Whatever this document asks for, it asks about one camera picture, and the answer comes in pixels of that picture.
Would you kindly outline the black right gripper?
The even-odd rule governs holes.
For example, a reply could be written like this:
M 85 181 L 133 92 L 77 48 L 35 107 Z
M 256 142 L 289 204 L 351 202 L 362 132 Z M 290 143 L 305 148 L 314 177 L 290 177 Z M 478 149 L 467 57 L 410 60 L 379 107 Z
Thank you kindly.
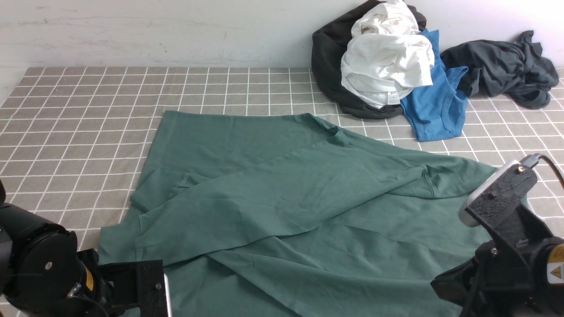
M 546 261 L 550 240 L 504 250 L 487 242 L 469 261 L 431 281 L 435 294 L 462 317 L 550 317 Z

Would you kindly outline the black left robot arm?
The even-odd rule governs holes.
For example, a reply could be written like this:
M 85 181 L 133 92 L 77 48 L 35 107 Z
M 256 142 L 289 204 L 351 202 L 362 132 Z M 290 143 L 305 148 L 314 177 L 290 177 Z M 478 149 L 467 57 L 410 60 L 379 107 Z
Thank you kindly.
M 76 233 L 6 201 L 1 188 L 1 294 L 29 317 L 108 317 L 104 285 Z

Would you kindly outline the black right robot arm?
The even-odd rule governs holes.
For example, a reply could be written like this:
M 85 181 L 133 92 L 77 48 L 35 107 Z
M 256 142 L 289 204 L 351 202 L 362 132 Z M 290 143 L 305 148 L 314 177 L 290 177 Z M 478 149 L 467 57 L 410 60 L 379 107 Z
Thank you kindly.
M 462 265 L 431 282 L 462 317 L 561 317 L 564 314 L 563 240 L 520 241 L 503 250 L 484 243 Z

